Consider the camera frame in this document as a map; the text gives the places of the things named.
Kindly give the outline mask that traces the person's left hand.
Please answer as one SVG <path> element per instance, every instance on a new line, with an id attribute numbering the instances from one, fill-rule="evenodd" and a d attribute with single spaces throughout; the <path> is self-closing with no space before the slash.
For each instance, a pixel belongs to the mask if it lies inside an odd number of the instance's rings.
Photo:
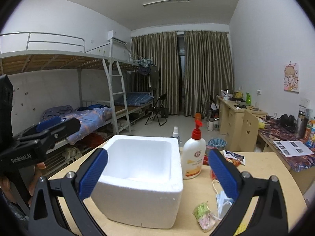
<path id="1" fill-rule="evenodd" d="M 32 201 L 32 197 L 34 195 L 34 191 L 35 191 L 35 187 L 36 187 L 37 181 L 42 176 L 41 170 L 44 170 L 44 169 L 46 169 L 46 165 L 43 162 L 37 164 L 36 167 L 35 167 L 34 176 L 33 176 L 32 180 L 31 180 L 31 182 L 30 182 L 30 184 L 28 186 L 28 192 L 31 195 L 31 197 L 29 198 L 29 201 L 28 201 L 29 206 L 31 205 L 31 201 Z M 14 198 L 14 196 L 12 195 L 12 192 L 11 192 L 10 181 L 6 177 L 1 177 L 0 185 L 1 185 L 1 190 L 4 193 L 4 195 L 6 196 L 6 198 L 10 202 L 16 204 L 17 201 L 16 201 L 16 199 Z"/>

